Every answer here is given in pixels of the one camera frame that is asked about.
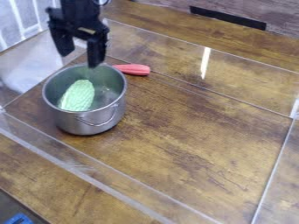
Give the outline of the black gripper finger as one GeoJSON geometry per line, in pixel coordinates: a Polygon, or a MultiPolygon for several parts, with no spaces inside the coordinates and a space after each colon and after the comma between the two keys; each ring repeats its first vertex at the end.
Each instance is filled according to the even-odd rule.
{"type": "Polygon", "coordinates": [[[97,32],[89,37],[89,67],[95,68],[106,59],[109,30],[97,32]]]}
{"type": "Polygon", "coordinates": [[[51,37],[53,37],[54,44],[57,46],[59,54],[63,57],[69,56],[75,50],[74,40],[70,33],[65,31],[63,29],[58,29],[53,27],[51,37]]]}

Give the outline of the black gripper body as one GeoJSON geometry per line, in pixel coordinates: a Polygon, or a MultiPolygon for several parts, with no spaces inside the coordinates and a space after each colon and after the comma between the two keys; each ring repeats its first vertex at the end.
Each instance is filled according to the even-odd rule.
{"type": "Polygon", "coordinates": [[[59,0],[61,7],[47,7],[49,26],[55,41],[70,41],[74,37],[89,39],[91,36],[107,36],[109,26],[101,21],[101,7],[110,0],[59,0]]]}

